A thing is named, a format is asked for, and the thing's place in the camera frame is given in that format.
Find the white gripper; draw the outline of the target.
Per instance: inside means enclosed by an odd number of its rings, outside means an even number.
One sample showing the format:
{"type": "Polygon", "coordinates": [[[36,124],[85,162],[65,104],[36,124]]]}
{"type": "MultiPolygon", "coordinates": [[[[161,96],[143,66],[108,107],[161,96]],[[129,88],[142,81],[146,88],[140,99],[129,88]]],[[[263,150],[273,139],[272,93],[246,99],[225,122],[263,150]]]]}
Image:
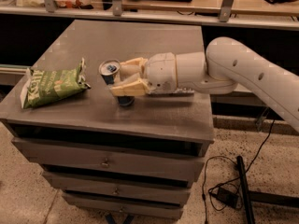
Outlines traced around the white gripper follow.
{"type": "Polygon", "coordinates": [[[114,84],[109,86],[116,97],[142,96],[145,94],[169,94],[177,88],[176,56],[159,53],[148,60],[143,57],[121,62],[121,75],[116,75],[114,84]]]}

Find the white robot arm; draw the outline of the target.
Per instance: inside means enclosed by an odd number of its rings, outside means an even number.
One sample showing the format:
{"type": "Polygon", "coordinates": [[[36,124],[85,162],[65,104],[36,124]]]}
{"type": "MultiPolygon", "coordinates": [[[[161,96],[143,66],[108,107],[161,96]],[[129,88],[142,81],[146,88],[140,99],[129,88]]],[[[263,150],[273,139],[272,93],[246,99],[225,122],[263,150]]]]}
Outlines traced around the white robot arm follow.
{"type": "Polygon", "coordinates": [[[109,89],[116,97],[184,89],[227,94],[242,85],[299,132],[299,76],[229,37],[212,40],[204,52],[128,60],[112,75],[109,89]]]}

